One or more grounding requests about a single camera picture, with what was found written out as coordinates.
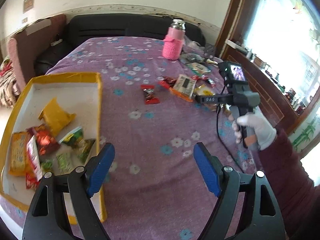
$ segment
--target blue gripper pad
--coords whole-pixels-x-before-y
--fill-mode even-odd
[[[212,165],[212,161],[209,160],[212,160],[213,158],[216,158],[218,160],[218,158],[215,156],[211,156],[203,143],[197,143],[193,147],[193,157],[196,160],[196,163],[201,172],[202,178],[204,179],[204,182],[208,187],[208,190],[214,193],[216,197],[219,197],[221,194],[221,188],[218,174],[223,174],[221,171],[222,165],[221,167],[217,166],[216,168],[220,170],[216,171]]]
[[[97,193],[100,190],[106,174],[115,158],[115,147],[111,143],[107,143],[96,158],[99,158],[99,162],[89,178],[90,186],[87,189],[89,197],[92,197],[94,193]]]

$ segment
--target white glove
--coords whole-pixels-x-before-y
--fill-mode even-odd
[[[233,122],[232,128],[235,131],[236,143],[240,143],[242,139],[242,134],[238,125],[249,126],[254,129],[260,150],[268,148],[277,135],[276,129],[272,127],[260,109],[257,109],[254,114],[241,116],[236,122]]]

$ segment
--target metal screw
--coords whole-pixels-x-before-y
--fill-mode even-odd
[[[257,171],[257,176],[260,178],[263,178],[264,177],[263,171]]]
[[[82,171],[84,171],[84,167],[83,166],[76,167],[76,172],[77,173],[81,173]]]
[[[51,172],[46,172],[46,174],[44,175],[44,177],[47,179],[47,178],[50,178],[52,176],[52,173]]]
[[[225,172],[231,172],[231,171],[233,171],[233,168],[230,167],[230,166],[225,166],[223,169],[224,169]]]

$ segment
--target black cable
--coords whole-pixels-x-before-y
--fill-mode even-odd
[[[226,85],[224,85],[222,91],[221,91],[221,95],[223,94],[224,90],[226,88]],[[227,150],[228,154],[231,156],[231,158],[234,160],[234,162],[237,164],[237,166],[239,167],[239,169],[242,171],[242,173],[244,173],[242,167],[240,166],[240,164],[236,161],[236,159],[233,157],[233,155],[231,154],[231,152],[229,151],[229,149],[227,148],[227,146],[224,144],[224,142],[222,141],[220,135],[219,135],[219,128],[218,128],[218,118],[219,118],[219,113],[221,111],[221,106],[220,104],[218,105],[218,108],[217,108],[217,122],[216,122],[216,129],[217,129],[217,136],[218,136],[218,139],[219,141],[221,142],[221,144],[225,147],[225,149]]]

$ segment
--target pink thermos bottle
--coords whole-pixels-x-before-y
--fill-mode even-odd
[[[168,34],[163,40],[163,57],[170,60],[176,60],[179,58],[183,46],[185,32],[185,22],[183,20],[173,19],[173,22],[168,29]]]

